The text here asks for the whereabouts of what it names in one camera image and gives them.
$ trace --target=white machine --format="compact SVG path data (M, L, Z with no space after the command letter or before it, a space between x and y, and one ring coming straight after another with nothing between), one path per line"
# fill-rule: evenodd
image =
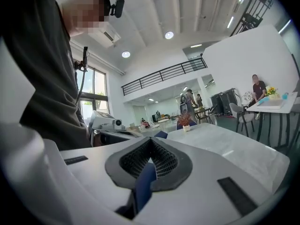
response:
M43 224L223 225L251 223L260 216L253 213L270 193L207 150L139 137L59 152L53 141L20 126L34 88L3 42L0 59L0 81L14 90L0 86L0 167L20 201ZM93 128L121 126L103 114L94 116ZM148 173L141 178L148 165L154 180L147 181Z

